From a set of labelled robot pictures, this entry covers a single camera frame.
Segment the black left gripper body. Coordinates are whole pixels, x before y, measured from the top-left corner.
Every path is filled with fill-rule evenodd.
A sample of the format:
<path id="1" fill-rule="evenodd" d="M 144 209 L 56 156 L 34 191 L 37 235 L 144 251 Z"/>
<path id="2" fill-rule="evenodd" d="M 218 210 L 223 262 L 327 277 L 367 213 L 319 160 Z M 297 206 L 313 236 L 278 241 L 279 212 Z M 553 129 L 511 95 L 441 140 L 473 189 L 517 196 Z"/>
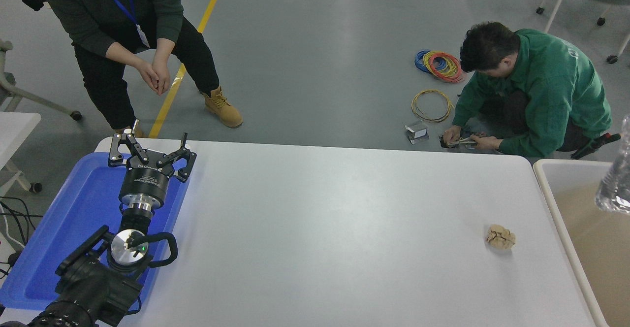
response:
<path id="1" fill-rule="evenodd" d="M 166 199 L 167 186 L 173 174 L 171 164 L 158 167 L 158 162 L 164 162 L 166 154 L 148 152 L 149 163 L 143 164 L 139 156 L 126 159 L 126 174 L 119 192 L 119 200 L 130 206 L 133 198 L 143 197 L 152 208 L 161 208 Z"/>

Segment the standing person's left hand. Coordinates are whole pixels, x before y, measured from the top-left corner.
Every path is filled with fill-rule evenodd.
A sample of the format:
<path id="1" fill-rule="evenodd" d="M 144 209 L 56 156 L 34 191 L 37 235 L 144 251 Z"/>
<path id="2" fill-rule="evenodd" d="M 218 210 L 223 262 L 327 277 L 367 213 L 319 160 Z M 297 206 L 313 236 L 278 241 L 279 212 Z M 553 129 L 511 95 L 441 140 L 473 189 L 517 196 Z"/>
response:
<path id="1" fill-rule="evenodd" d="M 171 74 L 167 67 L 167 61 L 154 59 L 152 69 L 155 72 L 152 76 L 155 93 L 158 96 L 162 96 L 169 91 L 171 85 Z"/>

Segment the crouching person's left hand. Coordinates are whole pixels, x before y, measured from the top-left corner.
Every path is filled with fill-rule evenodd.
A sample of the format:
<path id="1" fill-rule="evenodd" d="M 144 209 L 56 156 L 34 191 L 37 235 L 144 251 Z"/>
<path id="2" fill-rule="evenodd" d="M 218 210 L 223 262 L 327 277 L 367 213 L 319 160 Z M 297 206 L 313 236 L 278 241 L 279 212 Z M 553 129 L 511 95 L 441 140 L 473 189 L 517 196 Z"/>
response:
<path id="1" fill-rule="evenodd" d="M 475 142 L 477 150 L 499 150 L 503 139 L 494 136 L 477 136 L 471 135 L 470 139 Z"/>

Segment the standing person's right hand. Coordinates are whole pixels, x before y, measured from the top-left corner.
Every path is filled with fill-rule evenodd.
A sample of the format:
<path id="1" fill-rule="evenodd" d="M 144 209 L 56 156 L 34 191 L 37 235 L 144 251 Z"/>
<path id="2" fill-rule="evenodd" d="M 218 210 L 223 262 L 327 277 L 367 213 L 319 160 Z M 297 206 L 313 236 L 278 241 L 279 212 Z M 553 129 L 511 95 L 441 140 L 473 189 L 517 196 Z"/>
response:
<path id="1" fill-rule="evenodd" d="M 149 85 L 151 91 L 160 96 L 162 92 L 160 91 L 159 86 L 159 76 L 153 70 L 152 65 L 144 60 L 140 60 L 140 62 L 138 62 L 135 66 L 135 69 L 139 72 L 139 75 L 142 77 L 144 82 Z"/>

